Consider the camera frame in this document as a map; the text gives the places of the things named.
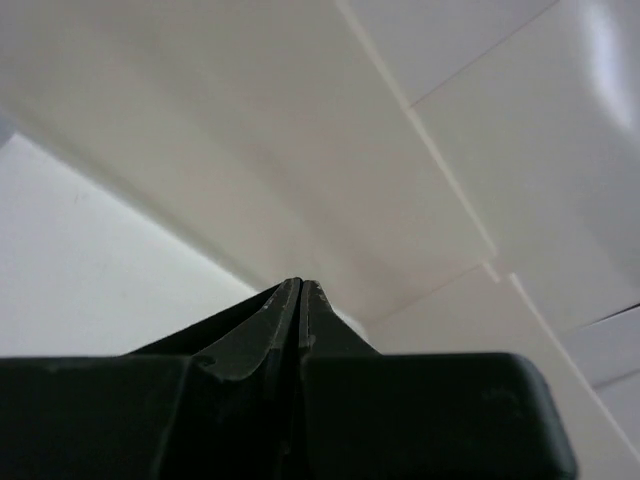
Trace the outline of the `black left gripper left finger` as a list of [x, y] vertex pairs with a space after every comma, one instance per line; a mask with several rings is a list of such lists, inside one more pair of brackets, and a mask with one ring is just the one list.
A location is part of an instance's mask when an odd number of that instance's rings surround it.
[[302, 282], [131, 353], [1, 362], [5, 479], [276, 479]]

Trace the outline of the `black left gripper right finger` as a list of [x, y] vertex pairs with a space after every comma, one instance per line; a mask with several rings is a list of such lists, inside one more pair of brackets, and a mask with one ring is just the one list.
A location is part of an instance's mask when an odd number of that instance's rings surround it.
[[577, 461], [551, 392], [504, 352], [384, 355], [300, 295], [300, 378], [314, 479], [573, 479]]

